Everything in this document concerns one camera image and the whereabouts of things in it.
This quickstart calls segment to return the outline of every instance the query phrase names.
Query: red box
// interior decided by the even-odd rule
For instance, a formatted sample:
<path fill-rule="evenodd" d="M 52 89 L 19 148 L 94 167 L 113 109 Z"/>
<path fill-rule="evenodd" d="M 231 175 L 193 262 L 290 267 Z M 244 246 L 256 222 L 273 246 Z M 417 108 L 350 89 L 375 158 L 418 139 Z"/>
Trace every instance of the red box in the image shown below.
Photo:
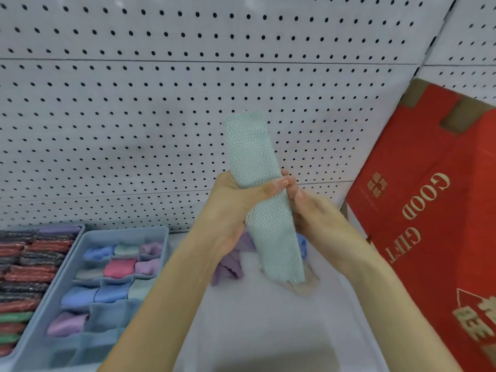
<path fill-rule="evenodd" d="M 347 200 L 462 368 L 494 371 L 496 110 L 423 86 L 413 108 L 398 106 Z"/>

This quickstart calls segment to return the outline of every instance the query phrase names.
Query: person's left hand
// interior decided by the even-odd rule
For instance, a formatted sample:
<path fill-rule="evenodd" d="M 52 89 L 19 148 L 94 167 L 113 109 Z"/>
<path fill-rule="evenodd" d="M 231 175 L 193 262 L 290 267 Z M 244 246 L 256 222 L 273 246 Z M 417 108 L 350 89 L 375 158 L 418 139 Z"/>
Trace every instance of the person's left hand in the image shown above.
<path fill-rule="evenodd" d="M 257 187 L 241 189 L 231 171 L 217 176 L 207 203 L 196 219 L 192 232 L 209 236 L 220 257 L 227 255 L 236 245 L 245 229 L 245 218 L 257 203 L 267 200 L 288 186 L 296 186 L 296 179 L 287 171 L 280 179 Z"/>

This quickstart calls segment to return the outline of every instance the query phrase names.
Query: plastic storage bin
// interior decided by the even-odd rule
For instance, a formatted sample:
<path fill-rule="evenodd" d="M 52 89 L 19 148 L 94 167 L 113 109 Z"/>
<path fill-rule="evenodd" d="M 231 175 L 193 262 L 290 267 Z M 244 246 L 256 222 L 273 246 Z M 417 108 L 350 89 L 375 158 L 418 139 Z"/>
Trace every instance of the plastic storage bin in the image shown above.
<path fill-rule="evenodd" d="M 71 249 L 69 249 L 69 251 L 65 255 L 64 261 L 60 265 L 53 280 L 50 282 L 48 289 L 46 290 L 45 294 L 43 295 L 39 306 L 34 311 L 33 317 L 29 320 L 28 325 L 24 329 L 21 337 L 19 338 L 19 341 L 17 342 L 17 344 L 14 348 L 14 350 L 9 355 L 4 356 L 4 357 L 0 357 L 0 364 L 9 363 L 12 360 L 14 360 L 17 357 L 19 350 L 21 350 L 23 348 L 23 346 L 28 342 L 29 336 L 33 332 L 34 327 L 36 326 L 35 324 L 37 322 L 37 318 L 44 311 L 44 308 L 47 305 L 48 300 L 49 300 L 48 298 L 49 298 L 51 292 L 53 291 L 53 288 L 56 286 L 57 281 L 59 280 L 60 276 L 62 275 L 63 270 L 64 270 L 67 262 L 70 260 L 72 253 L 74 252 L 79 240 L 81 239 L 81 236 L 83 235 L 83 233 L 86 229 L 86 226 L 82 223 L 72 223 L 71 222 L 71 223 L 60 223 L 60 224 L 53 224 L 53 225 L 41 225 L 39 227 L 21 226 L 21 227 L 13 227 L 13 228 L 10 228 L 7 230 L 7 231 L 29 231 L 29 230 L 39 230 L 42 227 L 49 227 L 49 226 L 76 226 L 76 227 L 80 227 L 81 230 L 79 231 L 78 235 L 74 239 L 74 242 L 72 243 Z"/>
<path fill-rule="evenodd" d="M 19 350 L 19 358 L 13 370 L 45 370 L 101 363 L 138 311 L 142 301 L 125 299 L 110 304 L 93 303 L 89 306 L 90 317 L 83 332 L 63 338 L 46 335 L 50 322 L 64 311 L 60 307 L 60 300 L 64 294 L 70 288 L 81 285 L 81 281 L 74 280 L 74 277 L 80 269 L 88 267 L 88 262 L 83 259 L 84 252 L 100 245 L 117 243 L 141 245 L 162 242 L 164 248 L 159 257 L 162 268 L 170 257 L 168 234 L 167 227 L 100 230 L 85 233 L 56 282 L 47 305 L 36 319 L 36 323 L 33 324 L 28 342 Z M 146 259 L 146 257 L 139 256 L 138 259 Z M 123 280 L 133 281 L 137 278 L 137 275 L 119 280 L 101 278 L 101 284 L 120 283 Z M 88 307 L 73 312 L 87 313 Z"/>

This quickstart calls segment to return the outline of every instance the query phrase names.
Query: hand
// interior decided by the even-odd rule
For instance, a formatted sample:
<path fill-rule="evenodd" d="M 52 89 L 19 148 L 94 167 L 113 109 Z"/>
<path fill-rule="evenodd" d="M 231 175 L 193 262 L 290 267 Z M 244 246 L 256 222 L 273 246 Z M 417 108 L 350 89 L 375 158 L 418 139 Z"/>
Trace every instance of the hand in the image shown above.
<path fill-rule="evenodd" d="M 281 173 L 288 175 L 285 169 Z M 375 258 L 377 253 L 328 199 L 296 184 L 288 186 L 286 192 L 296 231 L 340 273 L 348 276 L 360 261 Z"/>
<path fill-rule="evenodd" d="M 219 252 L 219 256 L 223 257 L 238 242 L 250 210 L 257 203 L 275 196 L 289 185 L 296 186 L 296 180 L 284 175 L 257 187 L 240 189 L 231 171 L 223 172 L 217 176 L 207 203 L 191 232 L 199 230 L 200 237 L 211 237 L 214 248 Z"/>

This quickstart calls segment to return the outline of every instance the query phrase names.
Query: forearm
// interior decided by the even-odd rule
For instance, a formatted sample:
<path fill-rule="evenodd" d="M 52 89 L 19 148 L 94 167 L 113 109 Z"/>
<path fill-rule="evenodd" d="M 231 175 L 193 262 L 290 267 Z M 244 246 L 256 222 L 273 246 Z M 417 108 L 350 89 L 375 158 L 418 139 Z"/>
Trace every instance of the forearm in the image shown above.
<path fill-rule="evenodd" d="M 347 278 L 391 372 L 461 371 L 382 257 L 359 263 Z"/>
<path fill-rule="evenodd" d="M 189 232 L 100 371 L 172 371 L 220 261 L 212 243 Z"/>

